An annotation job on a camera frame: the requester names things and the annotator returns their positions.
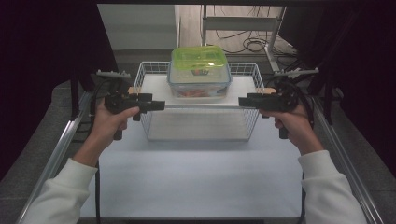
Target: metal rail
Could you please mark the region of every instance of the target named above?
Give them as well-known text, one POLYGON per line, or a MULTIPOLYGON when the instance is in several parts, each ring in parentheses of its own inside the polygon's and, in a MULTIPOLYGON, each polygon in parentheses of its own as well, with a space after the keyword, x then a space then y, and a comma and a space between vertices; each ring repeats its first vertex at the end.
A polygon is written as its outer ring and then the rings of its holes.
POLYGON ((350 158, 347 155, 347 151, 344 148, 341 140, 339 139, 335 129, 333 126, 329 125, 326 118, 324 117, 322 111, 323 107, 320 104, 318 98, 314 98, 314 105, 316 110, 316 115, 319 118, 320 123, 324 127, 324 131, 328 136, 332 147, 334 148, 334 152, 337 155, 337 158, 340 160, 341 165, 344 169, 344 175, 349 181, 350 187, 355 193, 355 196, 358 202, 361 204, 361 208, 366 215, 368 223, 371 224, 382 224, 384 223, 381 216, 378 213, 378 210, 375 206, 375 202, 371 197, 368 189, 365 187, 364 183, 361 181, 358 172, 356 171, 355 167, 353 166, 350 158))
POLYGON ((39 195, 41 188, 44 185, 44 182, 49 178, 53 178, 56 175, 56 172, 62 162, 64 154, 68 149, 70 142, 73 139, 74 134, 78 128, 78 125, 81 122, 83 113, 87 105, 89 104, 91 98, 91 94, 84 92, 79 100, 79 111, 74 120, 70 120, 66 127, 64 128, 64 132, 61 135, 55 149, 53 150, 49 161, 47 162, 46 167, 43 170, 43 173, 38 178, 37 183, 35 184, 35 188, 33 189, 29 199, 27 200, 25 206, 23 207, 20 216, 17 219, 17 224, 21 223, 26 215, 27 210, 32 204, 33 200, 39 195))

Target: food container lid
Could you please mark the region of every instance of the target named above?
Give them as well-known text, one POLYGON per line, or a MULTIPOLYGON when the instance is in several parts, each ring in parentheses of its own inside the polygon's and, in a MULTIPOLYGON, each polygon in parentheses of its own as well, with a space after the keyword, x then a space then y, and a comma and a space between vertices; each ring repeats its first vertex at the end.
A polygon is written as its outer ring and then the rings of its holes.
POLYGON ((172 51, 172 63, 177 70, 222 67, 227 58, 218 46, 186 47, 172 51))

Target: metal frame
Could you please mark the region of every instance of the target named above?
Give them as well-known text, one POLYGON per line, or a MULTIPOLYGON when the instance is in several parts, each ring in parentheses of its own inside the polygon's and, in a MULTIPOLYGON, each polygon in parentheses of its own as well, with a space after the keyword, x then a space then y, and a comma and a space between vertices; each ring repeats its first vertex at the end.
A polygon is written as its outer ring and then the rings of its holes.
MULTIPOLYGON (((237 74, 243 75, 246 71, 236 71, 237 74)), ((79 112, 78 116, 75 120, 71 120, 67 123, 64 132, 61 138, 58 141, 52 155, 49 158, 49 161, 44 168, 42 175, 39 177, 35 188, 32 191, 29 199, 27 200, 25 206, 23 207, 19 218, 16 223, 21 223, 23 218, 26 215, 27 209, 30 207, 33 200, 38 196, 44 182, 55 176, 64 156, 64 153, 68 149, 68 146, 77 130, 78 125, 81 122, 83 113, 89 104, 89 99, 91 97, 90 93, 84 92, 79 101, 79 112)), ((329 125, 327 120, 322 114, 323 107, 318 99, 318 97, 314 98, 314 105, 317 108, 316 115, 318 116, 319 122, 323 125, 324 131, 331 141, 332 147, 336 153, 337 158, 340 160, 343 169, 345 171, 345 175, 350 183, 352 190, 355 193, 357 200, 359 201, 361 208, 364 214, 367 217, 367 220, 371 224, 383 224, 381 216, 378 213, 378 209, 376 208, 375 202, 371 197, 369 190, 363 184, 360 176, 358 175, 356 169, 353 167, 350 158, 347 155, 347 151, 341 143, 335 129, 333 126, 329 125)))
POLYGON ((29 209, 33 200, 39 195, 41 188, 44 185, 44 182, 50 178, 55 177, 56 172, 61 165, 62 159, 66 150, 68 149, 70 142, 73 139, 74 134, 78 128, 78 125, 81 122, 82 116, 84 114, 87 105, 89 104, 91 98, 91 94, 88 92, 84 92, 79 99, 79 111, 76 117, 70 120, 66 127, 64 128, 64 132, 61 135, 55 149, 53 150, 49 161, 47 162, 46 167, 43 170, 43 173, 38 178, 37 183, 35 184, 35 188, 33 189, 29 199, 27 200, 25 206, 23 207, 20 216, 17 219, 16 223, 21 223, 26 215, 26 211, 29 209))
POLYGON ((202 17, 202 46, 206 45, 207 30, 227 30, 227 31, 269 31, 272 32, 270 41, 265 45, 265 53, 271 68, 277 74, 280 73, 279 66, 273 55, 273 48, 277 33, 279 32, 280 23, 283 19, 286 7, 282 7, 276 18, 251 18, 251 17, 208 17, 206 15, 206 6, 204 5, 204 14, 202 17))
POLYGON ((345 176, 349 181, 350 187, 355 193, 355 197, 361 204, 361 208, 364 212, 364 215, 366 215, 368 222, 371 224, 384 223, 384 221, 382 220, 381 216, 378 213, 373 198, 371 197, 368 189, 361 181, 361 178, 358 175, 358 172, 355 170, 355 167, 353 167, 352 162, 347 155, 347 151, 344 148, 343 144, 341 143, 334 127, 329 125, 328 121, 323 115, 322 113, 323 107, 321 106, 318 97, 314 98, 314 106, 315 108, 318 108, 315 113, 318 116, 320 123, 324 127, 324 131, 328 136, 332 144, 332 147, 334 148, 337 158, 340 160, 341 165, 343 166, 343 169, 345 171, 345 176))

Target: white table surface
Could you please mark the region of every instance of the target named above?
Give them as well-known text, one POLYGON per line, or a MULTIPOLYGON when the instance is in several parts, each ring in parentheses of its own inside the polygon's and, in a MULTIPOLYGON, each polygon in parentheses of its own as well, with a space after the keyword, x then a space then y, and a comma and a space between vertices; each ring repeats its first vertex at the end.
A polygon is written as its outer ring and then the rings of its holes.
MULTIPOLYGON (((297 217, 298 150, 259 118, 248 142, 150 142, 129 120, 101 165, 102 217, 297 217)), ((94 178, 82 217, 94 217, 94 178)))

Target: clear plastic container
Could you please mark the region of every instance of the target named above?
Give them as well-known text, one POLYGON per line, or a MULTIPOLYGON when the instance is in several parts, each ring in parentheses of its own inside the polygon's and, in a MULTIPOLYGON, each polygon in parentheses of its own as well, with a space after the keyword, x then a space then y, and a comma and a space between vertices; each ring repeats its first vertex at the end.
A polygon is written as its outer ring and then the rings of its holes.
POLYGON ((172 52, 167 81, 177 98, 224 97, 232 82, 221 48, 178 48, 172 52))

